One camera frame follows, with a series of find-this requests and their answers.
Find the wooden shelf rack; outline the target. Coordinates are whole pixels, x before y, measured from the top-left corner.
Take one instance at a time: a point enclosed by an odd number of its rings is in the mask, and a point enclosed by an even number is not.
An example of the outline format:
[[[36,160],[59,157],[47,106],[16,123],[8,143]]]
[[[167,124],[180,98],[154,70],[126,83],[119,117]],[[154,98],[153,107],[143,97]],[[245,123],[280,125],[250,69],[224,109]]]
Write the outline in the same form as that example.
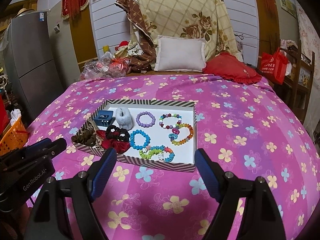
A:
[[[273,88],[281,100],[295,114],[298,120],[305,121],[312,83],[315,71],[315,54],[307,57],[302,52],[302,42],[298,45],[290,45],[288,48],[282,48],[289,57],[289,63],[292,64],[291,73],[284,78],[282,85],[274,85]]]

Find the blue hair claw clip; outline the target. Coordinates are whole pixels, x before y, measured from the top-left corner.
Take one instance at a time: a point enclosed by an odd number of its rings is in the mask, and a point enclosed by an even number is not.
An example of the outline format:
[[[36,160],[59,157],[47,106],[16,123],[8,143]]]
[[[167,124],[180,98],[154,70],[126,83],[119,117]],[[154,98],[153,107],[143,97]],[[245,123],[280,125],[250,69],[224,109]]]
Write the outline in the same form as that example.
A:
[[[115,119],[113,111],[99,110],[93,121],[97,126],[108,127],[114,123]]]

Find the grey fluffy scrunchie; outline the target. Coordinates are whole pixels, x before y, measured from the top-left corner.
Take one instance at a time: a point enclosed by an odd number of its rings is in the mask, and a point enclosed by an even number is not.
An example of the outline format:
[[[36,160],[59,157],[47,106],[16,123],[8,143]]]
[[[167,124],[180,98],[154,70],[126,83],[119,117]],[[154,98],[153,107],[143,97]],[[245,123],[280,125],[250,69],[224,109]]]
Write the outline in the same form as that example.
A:
[[[116,110],[116,122],[122,129],[131,130],[133,128],[132,116],[128,108],[119,107]]]

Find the floral beige quilt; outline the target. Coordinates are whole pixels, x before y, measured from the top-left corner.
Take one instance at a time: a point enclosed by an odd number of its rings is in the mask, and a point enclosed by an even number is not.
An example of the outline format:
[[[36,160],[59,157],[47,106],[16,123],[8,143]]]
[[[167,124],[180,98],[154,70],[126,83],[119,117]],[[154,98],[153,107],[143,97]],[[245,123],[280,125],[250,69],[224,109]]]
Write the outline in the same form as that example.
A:
[[[202,38],[206,60],[225,51],[242,60],[224,0],[116,0],[115,5],[130,22],[127,52],[134,72],[155,67],[159,36]]]

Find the orange plastic basket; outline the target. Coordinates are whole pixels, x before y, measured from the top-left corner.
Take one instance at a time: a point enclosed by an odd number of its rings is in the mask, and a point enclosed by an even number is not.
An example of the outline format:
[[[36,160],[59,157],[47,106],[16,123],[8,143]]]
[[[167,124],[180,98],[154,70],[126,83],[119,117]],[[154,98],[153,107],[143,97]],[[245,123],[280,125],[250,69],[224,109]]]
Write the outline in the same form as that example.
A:
[[[19,117],[1,139],[0,155],[22,148],[27,143],[28,138],[29,132],[26,131],[21,117]]]

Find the white small pillow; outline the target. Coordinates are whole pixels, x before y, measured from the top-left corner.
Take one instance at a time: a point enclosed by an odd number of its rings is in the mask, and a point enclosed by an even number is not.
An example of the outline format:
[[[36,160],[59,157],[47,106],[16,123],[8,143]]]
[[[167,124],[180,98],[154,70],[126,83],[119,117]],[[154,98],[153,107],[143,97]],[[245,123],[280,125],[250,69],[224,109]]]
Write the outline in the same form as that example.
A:
[[[178,38],[158,35],[156,72],[202,72],[206,66],[203,38]]]

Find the grey refrigerator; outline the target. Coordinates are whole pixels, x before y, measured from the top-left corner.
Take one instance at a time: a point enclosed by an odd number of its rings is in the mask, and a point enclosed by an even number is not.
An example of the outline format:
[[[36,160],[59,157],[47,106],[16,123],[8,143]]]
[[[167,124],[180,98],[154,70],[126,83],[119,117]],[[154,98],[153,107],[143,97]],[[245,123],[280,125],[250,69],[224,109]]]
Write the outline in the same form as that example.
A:
[[[3,55],[14,93],[34,120],[63,93],[49,40],[47,13],[25,11],[11,20]]]

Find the red shopping bag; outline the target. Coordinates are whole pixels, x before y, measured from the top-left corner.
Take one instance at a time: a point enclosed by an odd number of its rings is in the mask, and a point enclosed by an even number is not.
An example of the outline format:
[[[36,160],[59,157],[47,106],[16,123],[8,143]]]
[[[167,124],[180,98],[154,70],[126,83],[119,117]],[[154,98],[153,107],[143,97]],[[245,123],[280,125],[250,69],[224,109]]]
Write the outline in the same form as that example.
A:
[[[283,54],[281,49],[278,48],[272,55],[265,52],[262,53],[261,63],[258,69],[261,74],[272,83],[282,85],[285,79],[288,62],[287,57]]]

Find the santa plush toy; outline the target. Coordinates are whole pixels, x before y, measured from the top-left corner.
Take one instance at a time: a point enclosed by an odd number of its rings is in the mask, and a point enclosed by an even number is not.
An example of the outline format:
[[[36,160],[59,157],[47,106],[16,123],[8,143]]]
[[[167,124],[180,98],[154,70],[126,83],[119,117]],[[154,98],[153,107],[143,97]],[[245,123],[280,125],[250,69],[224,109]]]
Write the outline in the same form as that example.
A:
[[[117,59],[123,59],[123,58],[128,58],[129,53],[128,53],[128,41],[121,41],[119,46],[115,48],[115,53],[114,57]]]

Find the pink floral bedspread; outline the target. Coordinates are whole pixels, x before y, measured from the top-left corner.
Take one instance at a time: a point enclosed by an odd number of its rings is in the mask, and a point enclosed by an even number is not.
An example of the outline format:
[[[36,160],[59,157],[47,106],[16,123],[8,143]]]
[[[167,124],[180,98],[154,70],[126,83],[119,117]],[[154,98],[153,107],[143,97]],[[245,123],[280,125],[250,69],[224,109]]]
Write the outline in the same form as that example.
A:
[[[287,239],[306,227],[319,201],[319,156],[311,138],[266,80],[239,85],[213,75],[152,75],[76,82],[28,127],[29,143],[64,138],[55,178],[98,158],[71,137],[106,100],[176,100],[195,105],[197,146],[239,178],[266,179]],[[109,239],[201,239],[217,210],[198,172],[117,163],[94,204]]]

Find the red satin scrunchie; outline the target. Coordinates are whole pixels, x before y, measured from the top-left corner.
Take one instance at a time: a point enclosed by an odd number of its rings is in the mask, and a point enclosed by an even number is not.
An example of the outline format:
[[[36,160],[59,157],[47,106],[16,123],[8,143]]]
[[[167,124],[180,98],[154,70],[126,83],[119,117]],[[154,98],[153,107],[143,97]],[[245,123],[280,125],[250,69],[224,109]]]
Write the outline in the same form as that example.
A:
[[[103,130],[97,131],[97,135],[102,139],[101,146],[103,149],[107,150],[108,148],[114,148],[118,154],[123,154],[131,147],[130,141],[123,142],[114,139],[106,139],[105,132],[106,131]]]

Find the striped shallow tray box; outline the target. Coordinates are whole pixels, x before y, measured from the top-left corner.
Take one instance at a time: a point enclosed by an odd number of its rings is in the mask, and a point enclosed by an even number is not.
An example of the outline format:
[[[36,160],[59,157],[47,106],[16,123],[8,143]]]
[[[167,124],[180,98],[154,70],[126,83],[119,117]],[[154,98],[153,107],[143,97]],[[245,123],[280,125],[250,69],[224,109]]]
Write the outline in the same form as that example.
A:
[[[169,100],[106,100],[85,121],[93,120],[99,110],[129,109],[133,128],[131,147],[117,154],[119,162],[177,172],[195,170],[196,113],[193,102]],[[86,153],[102,156],[105,149],[74,144]]]

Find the red heart cushion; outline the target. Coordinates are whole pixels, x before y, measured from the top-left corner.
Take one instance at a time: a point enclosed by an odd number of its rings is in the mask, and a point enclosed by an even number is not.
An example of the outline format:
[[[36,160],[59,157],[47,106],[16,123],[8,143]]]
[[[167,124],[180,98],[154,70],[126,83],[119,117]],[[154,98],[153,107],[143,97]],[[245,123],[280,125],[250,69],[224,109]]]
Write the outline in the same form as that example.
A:
[[[245,85],[253,85],[262,79],[262,76],[255,69],[240,62],[228,52],[221,53],[208,61],[202,72]]]

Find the black scrunchie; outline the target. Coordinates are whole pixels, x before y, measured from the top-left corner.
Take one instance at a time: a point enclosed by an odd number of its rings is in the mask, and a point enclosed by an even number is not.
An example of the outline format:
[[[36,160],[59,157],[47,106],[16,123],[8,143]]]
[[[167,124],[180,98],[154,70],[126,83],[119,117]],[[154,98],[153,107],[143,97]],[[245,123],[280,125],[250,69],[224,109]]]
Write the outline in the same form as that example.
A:
[[[119,128],[115,125],[110,125],[105,132],[106,139],[114,139],[117,141],[129,142],[129,132],[124,128]]]

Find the leopard print hair bow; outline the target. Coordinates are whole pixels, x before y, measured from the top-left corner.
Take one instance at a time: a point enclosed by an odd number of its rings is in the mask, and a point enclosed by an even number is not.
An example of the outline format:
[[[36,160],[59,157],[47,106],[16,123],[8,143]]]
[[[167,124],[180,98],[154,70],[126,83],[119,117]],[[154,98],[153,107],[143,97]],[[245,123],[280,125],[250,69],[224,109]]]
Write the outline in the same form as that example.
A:
[[[88,147],[100,148],[102,139],[97,135],[99,128],[93,120],[89,120],[82,126],[76,135],[71,137],[71,141],[74,144],[86,145]]]

